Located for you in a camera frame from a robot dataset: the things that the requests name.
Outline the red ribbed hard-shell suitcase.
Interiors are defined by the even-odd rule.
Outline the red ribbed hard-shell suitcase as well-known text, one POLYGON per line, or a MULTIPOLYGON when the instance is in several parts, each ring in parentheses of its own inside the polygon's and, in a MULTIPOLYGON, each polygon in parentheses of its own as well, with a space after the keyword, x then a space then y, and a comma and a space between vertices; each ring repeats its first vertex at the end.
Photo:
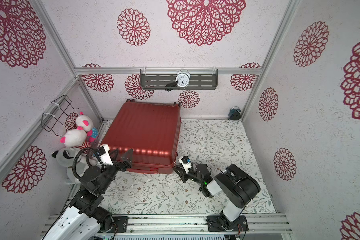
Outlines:
POLYGON ((120 154, 133 149, 131 172, 173 173, 181 128, 181 106, 128 99, 102 139, 120 154))

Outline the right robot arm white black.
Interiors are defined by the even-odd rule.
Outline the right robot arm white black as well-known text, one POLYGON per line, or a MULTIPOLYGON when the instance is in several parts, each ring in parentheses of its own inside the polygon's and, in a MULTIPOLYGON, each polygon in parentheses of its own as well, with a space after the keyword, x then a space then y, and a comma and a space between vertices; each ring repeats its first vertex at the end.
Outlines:
POLYGON ((219 215, 207 216, 209 232, 247 232, 249 225, 242 212, 261 191, 258 182, 232 164, 215 177, 206 164, 178 164, 173 168, 183 183, 200 184, 199 191, 207 198, 223 193, 228 203, 219 215))

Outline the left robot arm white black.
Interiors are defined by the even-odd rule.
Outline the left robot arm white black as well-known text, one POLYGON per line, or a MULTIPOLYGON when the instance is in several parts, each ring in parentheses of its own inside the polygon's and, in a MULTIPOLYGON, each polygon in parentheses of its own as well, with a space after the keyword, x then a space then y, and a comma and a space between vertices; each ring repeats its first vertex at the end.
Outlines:
POLYGON ((119 150, 110 151, 108 145, 102 145, 98 149, 81 149, 75 156, 72 166, 73 175, 81 184, 80 190, 43 238, 45 240, 89 240, 98 232, 125 233, 128 218, 114 218, 100 204, 117 173, 125 172, 132 167, 133 153, 133 149, 127 150, 119 161, 119 150), (84 152, 94 154, 100 166, 90 166, 80 176, 77 173, 77 163, 84 152))

